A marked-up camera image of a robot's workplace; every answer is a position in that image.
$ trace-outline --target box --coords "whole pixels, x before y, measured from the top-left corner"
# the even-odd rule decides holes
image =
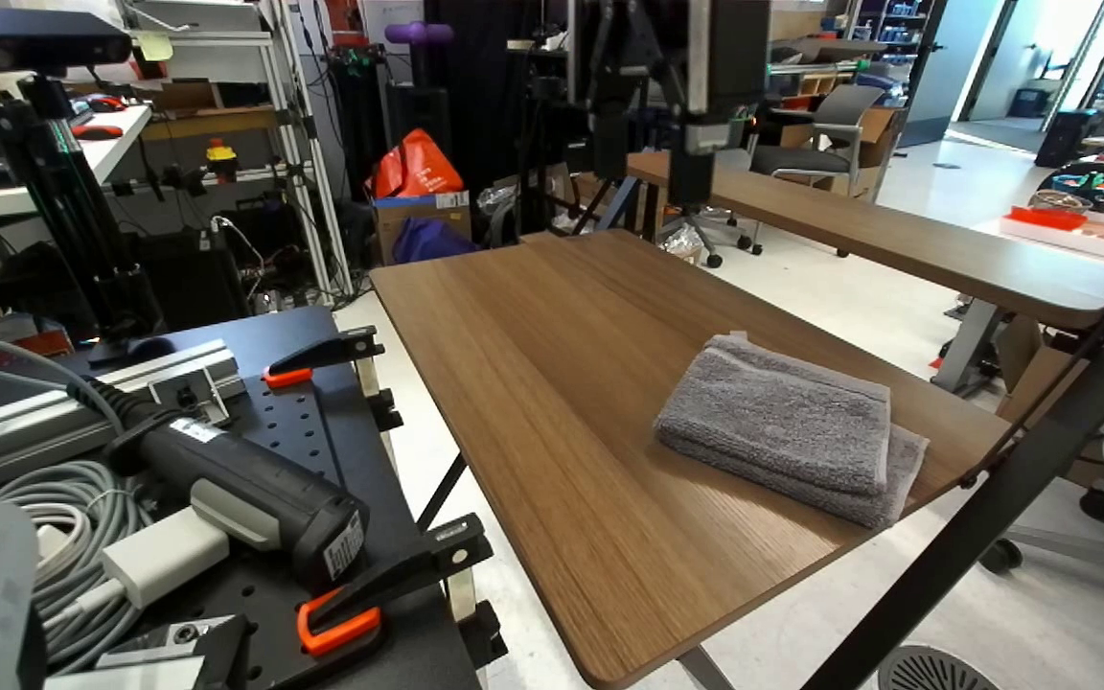
[[[396,259],[396,240],[405,219],[441,219],[465,240],[470,240],[470,194],[443,193],[443,194],[416,194],[416,200],[370,200],[374,209],[374,249],[379,264]]]

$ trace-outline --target gray towel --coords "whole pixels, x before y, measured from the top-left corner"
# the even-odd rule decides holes
[[[666,400],[664,446],[864,526],[888,526],[926,440],[894,428],[888,387],[749,336],[713,336]]]

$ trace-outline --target white floor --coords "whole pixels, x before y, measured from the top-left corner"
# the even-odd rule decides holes
[[[1031,173],[1028,154],[944,140],[898,155],[881,204],[984,224],[1009,209],[1011,200],[1023,200],[1034,181],[1039,177]],[[838,259],[829,244],[777,230],[758,230],[758,236],[765,244],[761,255],[723,244],[723,267],[715,267],[715,274],[916,375],[926,375],[926,360],[956,334],[956,322],[944,319],[944,309],[956,304],[952,291],[858,255]],[[388,346],[388,356],[374,362],[379,383],[396,391],[405,417],[405,426],[390,434],[396,467],[410,504],[416,509],[455,457],[453,434],[443,428],[374,296],[344,308],[338,322],[379,325]],[[1046,489],[1042,509],[1072,509],[1072,495],[1072,488],[1059,483]],[[961,499],[961,489],[944,495],[934,504],[874,536],[865,548],[710,636],[705,646],[735,686],[801,686]],[[493,541],[493,558],[476,567],[476,591],[479,599],[493,600],[508,642],[508,654],[485,665],[483,682],[499,690],[584,686],[470,474],[447,499],[443,516],[467,509],[485,520]],[[1104,686],[1104,591],[1031,558],[1017,575],[989,575],[972,567],[961,587],[956,587],[952,599],[913,633],[913,642],[934,642],[1004,690],[1091,690]],[[671,664],[635,686],[682,690],[695,682],[677,664]]]

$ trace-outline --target wooden table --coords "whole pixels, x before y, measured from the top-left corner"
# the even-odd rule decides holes
[[[749,328],[894,391],[933,435],[913,504],[1004,421],[628,235],[370,272],[580,669],[626,686],[869,534],[682,461],[651,434],[705,336]]]
[[[666,154],[634,154],[628,177],[664,187]],[[934,375],[952,391],[999,315],[1023,315],[1059,328],[1091,328],[1104,322],[1104,259],[1091,255],[972,235],[743,168],[713,168],[713,204],[972,296],[976,304]]]

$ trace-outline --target desk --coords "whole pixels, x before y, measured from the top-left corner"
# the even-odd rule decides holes
[[[666,154],[634,154],[628,177],[654,187],[666,182]],[[1104,259],[972,235],[738,168],[713,173],[713,204],[972,296],[976,304],[966,309],[961,334],[934,375],[945,391],[959,387],[999,309],[1059,328],[1091,328],[1104,322]]]
[[[1087,221],[1078,230],[1051,230],[1051,224],[1031,224],[1031,221],[1017,221],[1017,219],[995,219],[994,230],[1009,235],[1009,236],[1059,244],[1059,249],[1104,259],[1104,214],[1087,214]]]
[[[913,504],[972,474],[1004,421],[628,235],[370,272],[566,651],[626,686],[864,543],[852,520],[682,461],[651,434],[705,336],[894,387],[933,435]]]
[[[218,336],[234,350],[236,375],[258,383],[277,356],[286,356],[331,334],[335,334],[331,309],[301,308],[264,319],[181,328],[174,334],[174,346],[203,346]],[[388,564],[416,541],[416,527],[410,520],[390,461],[379,446],[370,411],[360,396],[360,380],[351,369],[340,362],[340,369],[317,369],[315,387],[327,412],[335,457],[282,453],[282,446],[280,453],[309,472],[344,483],[351,495],[369,500],[369,543],[351,571]],[[250,440],[272,446],[277,434],[282,434],[269,428],[264,396],[236,396],[229,400],[229,411],[234,428],[245,434]],[[308,660],[295,651],[295,628],[292,628],[295,600],[301,599],[308,592],[282,575],[282,564],[277,557],[258,557],[234,543],[234,558],[163,599],[153,608],[153,615],[184,622],[184,615],[234,613],[245,605],[258,624],[250,636],[250,665],[258,665],[258,677],[250,677],[250,686],[264,686],[269,677],[292,665],[308,665]],[[421,592],[388,605],[388,633],[379,646],[347,664],[340,682],[360,690],[479,686],[476,664],[465,651],[465,641],[447,622],[447,608],[436,605],[436,599],[441,592],[430,587]]]
[[[93,117],[93,122],[121,126],[121,139],[79,140],[94,181],[108,181],[119,168],[119,162],[142,135],[144,117],[149,117],[149,106],[101,109]],[[22,219],[22,214],[33,214],[25,187],[0,187],[0,219]]]

